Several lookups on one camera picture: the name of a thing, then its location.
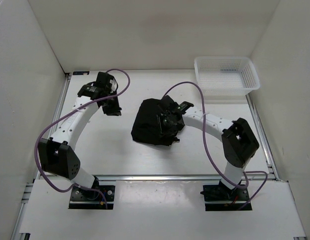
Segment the black shorts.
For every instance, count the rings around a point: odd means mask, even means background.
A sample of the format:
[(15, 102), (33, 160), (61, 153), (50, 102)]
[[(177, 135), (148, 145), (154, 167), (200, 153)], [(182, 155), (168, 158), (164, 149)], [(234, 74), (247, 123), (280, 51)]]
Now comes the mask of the black shorts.
[(136, 115), (131, 136), (137, 143), (155, 146), (170, 146), (178, 142), (177, 133), (185, 126), (183, 123), (177, 124), (172, 134), (164, 135), (160, 130), (159, 116), (161, 111), (158, 107), (159, 99), (145, 99), (139, 107)]

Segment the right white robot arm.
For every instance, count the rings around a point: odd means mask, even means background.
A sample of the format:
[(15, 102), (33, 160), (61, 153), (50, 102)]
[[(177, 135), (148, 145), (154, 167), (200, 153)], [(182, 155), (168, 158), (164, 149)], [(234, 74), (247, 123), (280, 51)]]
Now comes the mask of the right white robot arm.
[(249, 123), (243, 119), (227, 120), (210, 113), (204, 113), (190, 102), (176, 103), (168, 95), (159, 100), (157, 116), (160, 133), (164, 136), (178, 133), (184, 126), (193, 127), (209, 134), (223, 145), (227, 160), (224, 172), (218, 170), (219, 194), (225, 200), (232, 199), (238, 192), (244, 170), (260, 147)]

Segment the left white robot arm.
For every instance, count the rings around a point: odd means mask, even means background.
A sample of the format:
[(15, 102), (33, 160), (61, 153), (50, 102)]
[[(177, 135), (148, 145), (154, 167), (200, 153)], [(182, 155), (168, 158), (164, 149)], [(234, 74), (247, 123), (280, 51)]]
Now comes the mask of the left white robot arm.
[(117, 90), (115, 77), (108, 71), (100, 71), (95, 81), (81, 87), (71, 112), (62, 118), (57, 130), (36, 143), (36, 161), (40, 171), (70, 181), (82, 189), (82, 194), (88, 200), (98, 198), (99, 183), (97, 177), (81, 167), (75, 147), (89, 120), (99, 109), (107, 116), (121, 115)]

